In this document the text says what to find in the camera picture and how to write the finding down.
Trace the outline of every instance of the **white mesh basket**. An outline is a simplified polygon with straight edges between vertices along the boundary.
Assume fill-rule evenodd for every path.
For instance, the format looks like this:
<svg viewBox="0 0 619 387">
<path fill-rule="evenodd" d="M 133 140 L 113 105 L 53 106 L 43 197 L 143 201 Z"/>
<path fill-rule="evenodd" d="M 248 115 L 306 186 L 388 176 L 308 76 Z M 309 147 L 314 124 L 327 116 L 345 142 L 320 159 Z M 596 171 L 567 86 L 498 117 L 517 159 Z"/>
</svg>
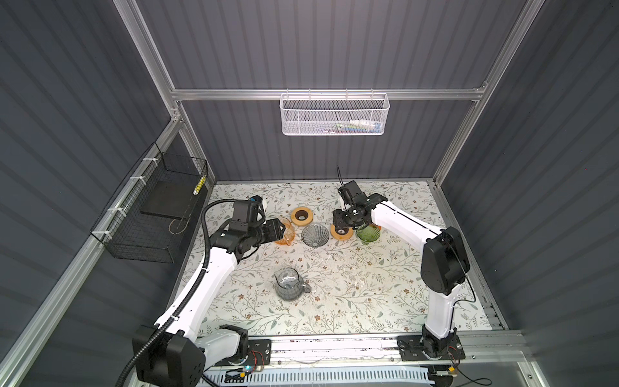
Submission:
<svg viewBox="0 0 619 387">
<path fill-rule="evenodd" d="M 378 93 L 285 93 L 279 107 L 287 136 L 379 136 L 389 99 Z"/>
</svg>

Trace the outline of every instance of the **gray wall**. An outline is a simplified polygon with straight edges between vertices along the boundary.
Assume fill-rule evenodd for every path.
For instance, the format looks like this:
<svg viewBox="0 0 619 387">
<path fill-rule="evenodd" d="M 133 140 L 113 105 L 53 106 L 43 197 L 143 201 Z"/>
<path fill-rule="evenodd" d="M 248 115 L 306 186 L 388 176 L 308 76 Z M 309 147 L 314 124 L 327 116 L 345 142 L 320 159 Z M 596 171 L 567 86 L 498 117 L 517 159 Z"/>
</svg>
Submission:
<svg viewBox="0 0 619 387">
<path fill-rule="evenodd" d="M 1 359 L 169 116 L 111 1 L 1 1 L 0 58 Z M 92 343 L 154 317 L 171 271 L 102 257 L 33 372 L 53 360 L 75 373 L 80 350 L 112 356 Z"/>
<path fill-rule="evenodd" d="M 443 185 L 553 386 L 619 376 L 618 20 L 547 1 Z"/>
<path fill-rule="evenodd" d="M 478 87 L 523 3 L 138 1 L 179 89 Z M 221 181 L 432 177 L 470 106 L 392 102 L 382 136 L 290 138 L 275 102 L 184 104 Z"/>
<path fill-rule="evenodd" d="M 471 103 L 391 102 L 382 136 L 284 136 L 279 104 L 184 102 L 219 181 L 434 175 Z"/>
</svg>

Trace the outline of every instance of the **metal plate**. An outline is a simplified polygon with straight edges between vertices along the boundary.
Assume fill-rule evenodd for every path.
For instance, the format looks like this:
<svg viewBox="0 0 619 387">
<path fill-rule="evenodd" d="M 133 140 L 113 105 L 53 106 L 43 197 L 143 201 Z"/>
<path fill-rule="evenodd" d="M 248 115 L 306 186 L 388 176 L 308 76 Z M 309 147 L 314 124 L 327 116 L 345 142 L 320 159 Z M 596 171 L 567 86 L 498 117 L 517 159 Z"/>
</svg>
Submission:
<svg viewBox="0 0 619 387">
<path fill-rule="evenodd" d="M 222 361 L 220 361 L 219 363 L 215 363 L 215 366 L 229 366 L 229 365 L 246 365 L 246 364 L 250 364 L 253 365 L 254 363 L 254 356 L 251 354 L 251 351 L 255 351 L 255 352 L 259 352 L 262 354 L 262 356 L 264 357 L 264 363 L 262 362 L 262 359 L 260 358 L 260 355 L 258 355 L 257 359 L 258 359 L 258 365 L 268 365 L 271 362 L 271 340 L 252 340 L 249 339 L 249 355 L 247 357 L 247 359 L 242 363 L 242 364 L 231 364 L 229 362 L 229 357 L 223 359 Z"/>
<path fill-rule="evenodd" d="M 400 356 L 402 357 L 402 361 L 418 362 L 421 360 L 429 360 L 423 354 L 423 345 L 421 344 L 421 338 L 421 335 L 406 335 L 397 337 L 397 346 L 400 352 Z M 451 354 L 456 360 L 466 359 L 466 356 L 464 355 L 464 349 L 462 348 L 462 344 L 460 343 L 460 338 L 458 336 L 454 336 L 452 341 L 449 343 L 449 346 L 456 349 L 456 351 L 451 350 Z M 447 354 L 436 360 L 451 361 L 449 355 Z"/>
</svg>

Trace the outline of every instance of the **black corrugated hose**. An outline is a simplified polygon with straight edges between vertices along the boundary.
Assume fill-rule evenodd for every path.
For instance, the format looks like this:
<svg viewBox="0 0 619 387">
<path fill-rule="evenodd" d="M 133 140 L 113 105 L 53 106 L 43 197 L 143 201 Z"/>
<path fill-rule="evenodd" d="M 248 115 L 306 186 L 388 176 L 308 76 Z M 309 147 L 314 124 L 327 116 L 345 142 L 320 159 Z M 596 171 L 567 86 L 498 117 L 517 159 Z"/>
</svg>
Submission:
<svg viewBox="0 0 619 387">
<path fill-rule="evenodd" d="M 172 325 L 172 323 L 175 320 L 174 317 L 178 318 L 178 315 L 181 313 L 185 305 L 187 305 L 191 297 L 194 295 L 194 293 L 196 293 L 197 287 L 200 286 L 200 282 L 202 282 L 202 278 L 204 277 L 205 270 L 209 267 L 209 258 L 210 258 L 209 232 L 206 228 L 206 219 L 205 219 L 206 212 L 211 207 L 216 206 L 218 204 L 226 203 L 226 202 L 234 202 L 234 201 L 236 201 L 236 199 L 221 199 L 221 200 L 214 201 L 212 203 L 209 203 L 209 205 L 206 206 L 200 213 L 202 231 L 204 232 L 204 262 L 202 264 L 202 267 L 200 268 L 200 273 L 198 274 L 196 281 L 191 286 L 191 289 L 189 290 L 189 292 L 187 293 L 183 301 L 181 301 L 181 303 L 178 305 L 178 308 L 176 308 L 174 313 L 172 313 L 172 317 L 168 318 L 168 320 L 163 325 L 161 325 L 161 328 L 157 329 L 155 333 L 153 333 L 150 339 L 142 346 L 142 348 L 140 348 L 136 352 L 135 355 L 133 355 L 133 357 L 127 363 L 127 365 L 124 366 L 123 371 L 120 373 L 120 375 L 118 376 L 118 380 L 116 381 L 116 387 L 124 386 L 124 382 L 127 380 L 127 377 L 129 376 L 129 374 L 131 373 L 131 370 L 135 366 L 137 359 L 139 359 L 140 356 L 142 356 L 150 348 L 150 346 L 152 346 L 153 343 L 157 341 L 157 339 L 165 332 L 165 330 L 168 329 L 170 325 Z"/>
</svg>

